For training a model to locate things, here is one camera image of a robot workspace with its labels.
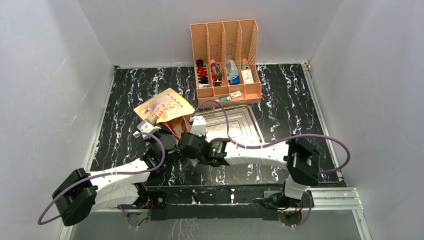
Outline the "silver metal tray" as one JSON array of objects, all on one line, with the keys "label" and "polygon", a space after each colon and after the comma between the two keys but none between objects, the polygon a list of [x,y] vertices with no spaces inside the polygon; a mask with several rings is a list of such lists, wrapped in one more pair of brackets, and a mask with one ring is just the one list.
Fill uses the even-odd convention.
[{"label": "silver metal tray", "polygon": [[224,108],[228,118],[221,108],[200,111],[197,115],[205,118],[206,140],[231,137],[245,146],[256,146],[265,142],[256,117],[249,105],[235,105]]}]

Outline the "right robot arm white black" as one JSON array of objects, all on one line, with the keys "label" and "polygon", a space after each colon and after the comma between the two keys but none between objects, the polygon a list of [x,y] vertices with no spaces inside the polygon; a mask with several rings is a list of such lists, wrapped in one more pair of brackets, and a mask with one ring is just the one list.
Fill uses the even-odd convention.
[{"label": "right robot arm white black", "polygon": [[255,164],[288,171],[281,192],[264,196],[260,203],[268,209],[285,210],[301,202],[307,188],[319,184],[320,152],[307,140],[292,137],[286,143],[241,146],[228,138],[210,142],[185,132],[177,144],[183,157],[212,167]]}]

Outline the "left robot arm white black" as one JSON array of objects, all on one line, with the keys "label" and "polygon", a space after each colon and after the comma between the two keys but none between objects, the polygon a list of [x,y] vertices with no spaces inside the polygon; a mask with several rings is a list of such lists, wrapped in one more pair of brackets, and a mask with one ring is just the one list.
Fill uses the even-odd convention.
[{"label": "left robot arm white black", "polygon": [[64,226],[76,225],[99,210],[122,205],[144,208],[153,200],[143,184],[176,153],[177,140],[163,130],[142,137],[149,146],[141,158],[101,171],[78,168],[53,192]]}]

